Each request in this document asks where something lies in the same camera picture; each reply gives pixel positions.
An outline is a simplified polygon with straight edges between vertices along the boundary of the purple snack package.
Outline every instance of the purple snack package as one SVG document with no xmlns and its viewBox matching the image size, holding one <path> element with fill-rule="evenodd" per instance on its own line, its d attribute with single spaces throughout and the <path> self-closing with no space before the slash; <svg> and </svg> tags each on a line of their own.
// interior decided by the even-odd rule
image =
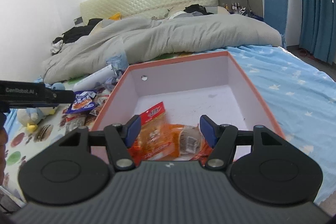
<svg viewBox="0 0 336 224">
<path fill-rule="evenodd" d="M 93 110 L 97 106 L 97 104 L 93 102 L 93 98 L 96 96 L 95 90 L 76 91 L 75 96 L 76 98 L 69 106 L 66 114 Z"/>
</svg>

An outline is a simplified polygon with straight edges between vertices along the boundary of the human hand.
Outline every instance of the human hand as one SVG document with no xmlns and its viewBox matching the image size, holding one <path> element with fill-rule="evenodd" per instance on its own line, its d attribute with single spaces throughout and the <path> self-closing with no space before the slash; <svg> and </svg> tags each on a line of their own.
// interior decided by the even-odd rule
<svg viewBox="0 0 336 224">
<path fill-rule="evenodd" d="M 6 146 L 5 144 L 8 141 L 7 133 L 4 129 L 0 129 L 0 185 L 2 185 L 3 177 L 4 177 L 4 170 L 6 167 L 5 161 L 5 151 Z"/>
</svg>

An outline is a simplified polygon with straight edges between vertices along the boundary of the comforter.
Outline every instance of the comforter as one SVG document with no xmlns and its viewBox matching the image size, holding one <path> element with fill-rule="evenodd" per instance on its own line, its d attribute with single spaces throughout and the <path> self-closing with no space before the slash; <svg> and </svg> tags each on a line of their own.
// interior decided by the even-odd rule
<svg viewBox="0 0 336 224">
<path fill-rule="evenodd" d="M 81 37 L 43 62 L 45 83 L 92 74 L 122 52 L 130 64 L 166 53 L 202 52 L 241 45 L 280 46 L 279 32 L 264 22 L 241 15 L 151 20 L 141 17 L 111 21 L 99 32 Z"/>
</svg>

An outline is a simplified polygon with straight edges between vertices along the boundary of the stuffed animal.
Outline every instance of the stuffed animal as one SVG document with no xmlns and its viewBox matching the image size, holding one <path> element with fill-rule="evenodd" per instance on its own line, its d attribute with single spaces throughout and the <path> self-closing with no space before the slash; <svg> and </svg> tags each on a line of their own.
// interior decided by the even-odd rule
<svg viewBox="0 0 336 224">
<path fill-rule="evenodd" d="M 53 90 L 65 90 L 65 87 L 62 83 L 55 83 L 50 88 Z M 23 126 L 27 127 L 27 130 L 30 133 L 33 133 L 38 128 L 37 124 L 46 116 L 55 114 L 56 109 L 57 107 L 19 109 L 17 111 L 16 117 Z"/>
</svg>

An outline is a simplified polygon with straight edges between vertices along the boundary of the ridged gray surface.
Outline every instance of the ridged gray surface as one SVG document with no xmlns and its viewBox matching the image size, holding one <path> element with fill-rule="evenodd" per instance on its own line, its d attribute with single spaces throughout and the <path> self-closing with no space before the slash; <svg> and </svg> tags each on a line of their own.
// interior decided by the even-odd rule
<svg viewBox="0 0 336 224">
<path fill-rule="evenodd" d="M 147 161 L 133 171 L 117 173 L 91 200 L 68 207 L 29 203 L 12 220 L 17 224 L 320 224 L 328 216 L 313 203 L 291 208 L 254 203 L 238 194 L 223 173 L 207 171 L 196 161 Z"/>
</svg>

